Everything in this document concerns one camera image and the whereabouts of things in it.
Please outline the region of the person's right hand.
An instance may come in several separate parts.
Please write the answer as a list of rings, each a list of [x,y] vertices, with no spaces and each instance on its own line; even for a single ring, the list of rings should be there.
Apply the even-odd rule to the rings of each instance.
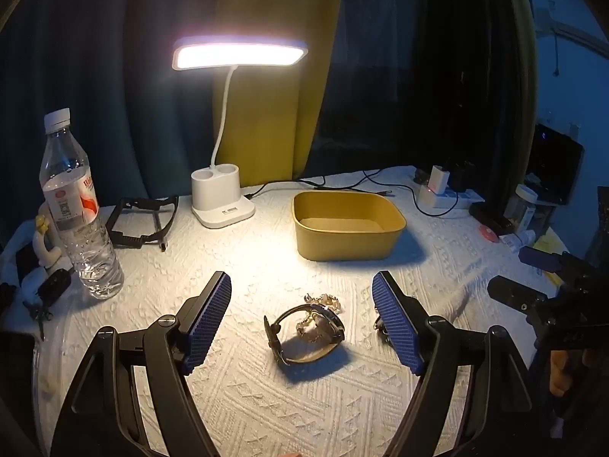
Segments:
[[[580,377],[583,354],[581,350],[551,352],[549,390],[554,396],[563,397]]]

